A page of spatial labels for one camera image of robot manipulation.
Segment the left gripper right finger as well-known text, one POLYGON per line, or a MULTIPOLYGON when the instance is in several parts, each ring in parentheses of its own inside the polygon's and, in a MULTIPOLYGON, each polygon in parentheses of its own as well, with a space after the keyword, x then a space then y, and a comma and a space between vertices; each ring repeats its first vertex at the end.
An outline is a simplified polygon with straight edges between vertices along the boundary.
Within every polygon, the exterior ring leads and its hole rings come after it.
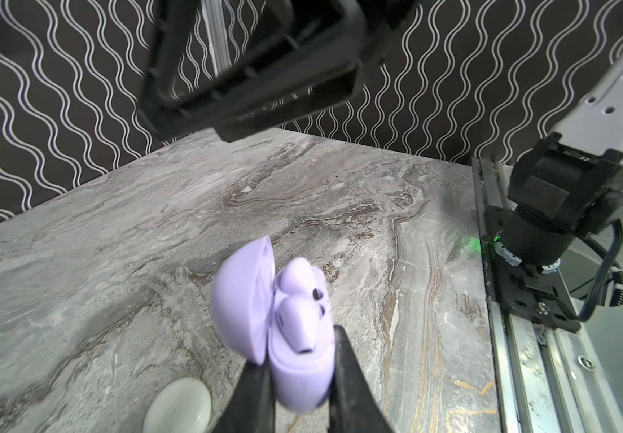
POLYGON ((379 409, 345 328, 334 326, 335 373, 329 395, 329 432, 392 432, 379 409))

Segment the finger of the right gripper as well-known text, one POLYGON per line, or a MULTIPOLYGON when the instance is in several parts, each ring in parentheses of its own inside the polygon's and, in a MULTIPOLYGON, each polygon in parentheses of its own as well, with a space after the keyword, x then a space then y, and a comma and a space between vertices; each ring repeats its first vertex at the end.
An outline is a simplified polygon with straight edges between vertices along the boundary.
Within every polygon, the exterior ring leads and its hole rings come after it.
POLYGON ((356 1, 269 1, 255 42, 204 87, 174 97, 198 1, 163 1, 137 108, 154 139, 213 128, 228 143, 344 102, 367 35, 356 1))

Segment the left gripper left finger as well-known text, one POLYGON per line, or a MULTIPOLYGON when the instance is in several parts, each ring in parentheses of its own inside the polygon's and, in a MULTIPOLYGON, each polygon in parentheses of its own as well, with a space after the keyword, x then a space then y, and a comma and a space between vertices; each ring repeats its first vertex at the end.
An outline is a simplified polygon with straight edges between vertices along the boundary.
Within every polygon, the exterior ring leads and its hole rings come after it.
POLYGON ((275 395, 269 362, 246 362, 215 433, 270 433, 275 431, 275 395))

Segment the white earbud charging case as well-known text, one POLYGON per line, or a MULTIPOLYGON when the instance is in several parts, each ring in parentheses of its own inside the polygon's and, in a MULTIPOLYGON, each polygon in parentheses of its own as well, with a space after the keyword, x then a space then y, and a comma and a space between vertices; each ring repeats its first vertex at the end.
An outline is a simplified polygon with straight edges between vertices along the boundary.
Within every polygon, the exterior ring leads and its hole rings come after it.
POLYGON ((143 433, 203 433, 210 423, 208 388, 195 378, 171 382, 156 395, 145 415, 143 433))

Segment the purple earbud charging case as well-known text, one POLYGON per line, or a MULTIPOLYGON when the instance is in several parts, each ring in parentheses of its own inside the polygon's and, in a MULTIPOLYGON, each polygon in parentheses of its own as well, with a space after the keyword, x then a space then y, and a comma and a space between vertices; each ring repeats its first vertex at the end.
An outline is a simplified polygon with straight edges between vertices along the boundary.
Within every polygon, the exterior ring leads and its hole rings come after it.
POLYGON ((336 339, 328 295, 315 351, 297 354, 284 338, 276 308, 288 296, 277 288, 275 253, 268 236, 257 238, 226 259, 212 285, 210 313, 223 343, 248 362, 269 362, 273 393, 286 409, 308 413, 329 394, 335 370, 336 339))

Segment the purple earbud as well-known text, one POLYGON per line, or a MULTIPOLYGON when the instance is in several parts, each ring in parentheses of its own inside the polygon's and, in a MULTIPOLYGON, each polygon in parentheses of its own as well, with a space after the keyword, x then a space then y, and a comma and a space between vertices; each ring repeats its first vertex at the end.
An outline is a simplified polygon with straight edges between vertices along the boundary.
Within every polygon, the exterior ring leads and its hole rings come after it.
POLYGON ((323 318, 323 310, 315 299, 302 294, 288 296, 276 308, 276 318, 278 328, 294 353, 315 351, 323 318))
POLYGON ((305 295, 315 301, 328 295, 327 281, 319 267, 304 257, 292 259, 278 274, 277 288, 288 295, 305 295))

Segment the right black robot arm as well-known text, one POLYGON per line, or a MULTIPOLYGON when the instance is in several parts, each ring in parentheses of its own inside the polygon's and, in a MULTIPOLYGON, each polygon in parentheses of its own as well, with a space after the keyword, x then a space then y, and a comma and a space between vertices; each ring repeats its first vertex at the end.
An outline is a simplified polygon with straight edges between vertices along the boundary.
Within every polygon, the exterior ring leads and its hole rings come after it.
POLYGON ((623 1, 159 1, 137 116, 154 139, 315 133, 511 164, 516 263, 623 205, 623 1))

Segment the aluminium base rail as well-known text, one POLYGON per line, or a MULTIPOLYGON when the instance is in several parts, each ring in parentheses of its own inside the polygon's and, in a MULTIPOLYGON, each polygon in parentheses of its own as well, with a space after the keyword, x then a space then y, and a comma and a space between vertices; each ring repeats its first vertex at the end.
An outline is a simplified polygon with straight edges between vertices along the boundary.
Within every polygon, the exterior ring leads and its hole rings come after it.
POLYGON ((554 328, 561 311, 526 293, 504 306, 522 275, 495 266, 495 235, 513 211, 499 162, 473 159, 477 223, 501 426, 504 432, 623 432, 623 416, 587 332, 554 328))

